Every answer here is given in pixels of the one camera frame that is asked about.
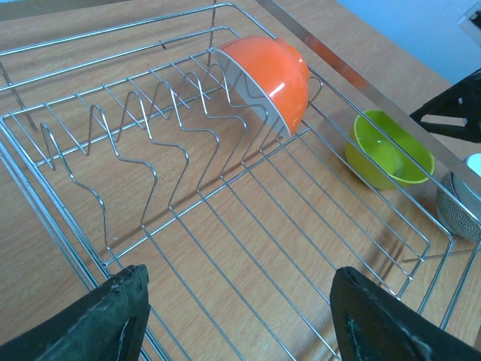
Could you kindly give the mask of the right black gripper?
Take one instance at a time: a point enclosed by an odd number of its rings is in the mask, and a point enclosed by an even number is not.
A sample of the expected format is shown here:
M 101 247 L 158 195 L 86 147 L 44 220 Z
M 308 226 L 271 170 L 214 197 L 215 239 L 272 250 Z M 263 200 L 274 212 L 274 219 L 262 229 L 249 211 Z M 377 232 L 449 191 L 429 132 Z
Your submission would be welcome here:
M 422 121 L 426 115 L 461 118 L 464 125 L 426 123 Z M 410 117 L 427 132 L 463 141 L 480 141 L 480 69 L 426 102 Z

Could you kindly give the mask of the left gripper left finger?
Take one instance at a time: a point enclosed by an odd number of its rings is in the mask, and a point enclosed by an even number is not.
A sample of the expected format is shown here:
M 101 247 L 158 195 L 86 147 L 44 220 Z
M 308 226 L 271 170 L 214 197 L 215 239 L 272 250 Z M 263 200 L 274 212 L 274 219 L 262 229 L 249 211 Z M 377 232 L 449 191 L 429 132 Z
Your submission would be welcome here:
M 145 265 L 130 265 L 1 346 L 2 360 L 137 360 L 150 314 Z

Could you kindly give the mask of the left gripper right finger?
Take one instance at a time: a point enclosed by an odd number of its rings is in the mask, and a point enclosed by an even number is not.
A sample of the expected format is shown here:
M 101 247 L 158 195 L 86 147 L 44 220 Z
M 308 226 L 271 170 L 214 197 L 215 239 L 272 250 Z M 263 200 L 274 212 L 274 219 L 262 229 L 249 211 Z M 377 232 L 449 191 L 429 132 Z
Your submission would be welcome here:
M 479 360 L 480 352 L 430 323 L 355 268 L 339 268 L 330 307 L 343 360 Z

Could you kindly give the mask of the lime green bowl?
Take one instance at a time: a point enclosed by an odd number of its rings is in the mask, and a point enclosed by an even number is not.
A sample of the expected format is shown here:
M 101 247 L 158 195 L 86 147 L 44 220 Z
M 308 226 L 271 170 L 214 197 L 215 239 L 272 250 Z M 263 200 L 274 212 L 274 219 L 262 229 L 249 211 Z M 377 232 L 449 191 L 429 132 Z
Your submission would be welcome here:
M 349 137 L 347 162 L 378 190 L 422 184 L 434 173 L 434 156 L 381 110 L 358 115 Z

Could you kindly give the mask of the orange bowl white inside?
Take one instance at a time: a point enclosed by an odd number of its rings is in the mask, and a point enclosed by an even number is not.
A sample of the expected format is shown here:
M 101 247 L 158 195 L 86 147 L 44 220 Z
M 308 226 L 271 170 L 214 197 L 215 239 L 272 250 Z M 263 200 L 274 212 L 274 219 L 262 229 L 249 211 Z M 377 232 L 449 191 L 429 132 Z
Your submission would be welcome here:
M 212 53 L 225 79 L 261 121 L 291 138 L 307 109 L 310 76 L 296 48 L 280 38 L 247 36 Z

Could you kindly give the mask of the metal wire dish rack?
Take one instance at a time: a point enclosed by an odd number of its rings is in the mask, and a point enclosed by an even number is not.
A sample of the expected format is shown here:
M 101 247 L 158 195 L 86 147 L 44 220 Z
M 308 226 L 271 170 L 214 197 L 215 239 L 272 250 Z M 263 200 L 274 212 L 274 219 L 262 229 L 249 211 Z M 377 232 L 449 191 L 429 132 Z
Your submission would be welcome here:
M 335 272 L 353 267 L 468 344 L 480 244 L 436 212 L 446 171 L 475 187 L 477 144 L 410 114 L 449 84 L 331 1 L 130 1 L 1 12 L 1 339 L 130 265 L 149 274 L 141 360 L 339 360 Z M 212 50 L 247 36 L 302 55 L 291 138 L 263 123 Z M 433 156 L 378 190 L 347 162 L 381 110 Z

